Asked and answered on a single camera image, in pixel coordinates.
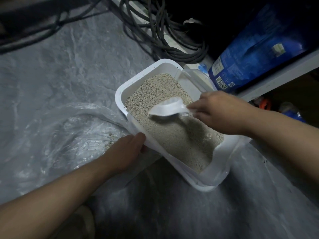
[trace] bundle of cables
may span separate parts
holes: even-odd
[[[147,9],[148,16],[136,11],[130,5],[130,1],[137,1],[142,4]],[[152,46],[164,51],[169,59],[184,63],[198,63],[206,56],[208,45],[204,41],[198,44],[182,36],[182,32],[185,31],[186,27],[171,20],[165,9],[165,0],[161,0],[161,3],[158,0],[121,0],[120,11],[123,20],[127,24],[133,26],[134,30],[145,40],[148,40]],[[132,13],[148,23],[138,24]],[[151,35],[148,34],[147,29],[151,30]],[[178,44],[191,50],[192,53],[184,53],[177,48],[170,47],[164,38],[165,30]]]
[[[58,5],[58,12],[57,12],[57,16],[55,18],[55,21],[53,24],[49,24],[43,27],[39,27],[36,28],[30,32],[23,32],[17,36],[10,36],[8,35],[5,39],[1,39],[0,40],[0,54],[4,54],[4,53],[8,53],[8,52],[12,52],[14,50],[17,49],[21,49],[27,46],[30,46],[32,44],[38,43],[50,36],[52,36],[53,34],[57,33],[65,24],[69,24],[78,20],[83,20],[92,16],[96,16],[96,15],[100,15],[105,13],[106,11],[103,12],[98,12],[95,14],[91,14],[91,15],[87,15],[89,12],[91,12],[98,3],[100,3],[102,0],[94,0],[92,4],[90,4],[90,6],[83,11],[82,13],[80,13],[79,15],[76,15],[74,17],[68,17],[69,16],[69,12],[66,11],[67,13],[67,17],[63,20],[61,20],[61,16],[63,13],[63,5],[62,5],[62,1],[59,1],[59,5]],[[41,34],[40,36],[37,36],[31,40],[27,40],[27,41],[21,41],[24,38],[28,38],[30,36],[36,35],[38,33],[41,32],[45,32],[44,34]]]

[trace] litter scoop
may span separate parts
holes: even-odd
[[[160,102],[153,106],[153,108],[151,108],[148,112],[150,115],[162,117],[171,116],[177,113],[191,113],[191,111],[187,109],[186,105],[183,103],[183,99],[181,97],[172,97]]]

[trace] blue litter bag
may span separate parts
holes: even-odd
[[[229,93],[314,48],[319,42],[315,21],[300,0],[265,5],[209,69],[210,79]]]

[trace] person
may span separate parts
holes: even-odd
[[[188,108],[218,132],[265,142],[319,183],[319,129],[221,91],[203,93]],[[142,133],[120,138],[98,159],[1,205],[1,238],[48,238],[101,184],[136,160],[145,140]]]

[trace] orange object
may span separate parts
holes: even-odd
[[[271,100],[264,98],[260,104],[259,104],[259,108],[263,109],[263,110],[270,110],[271,109]]]

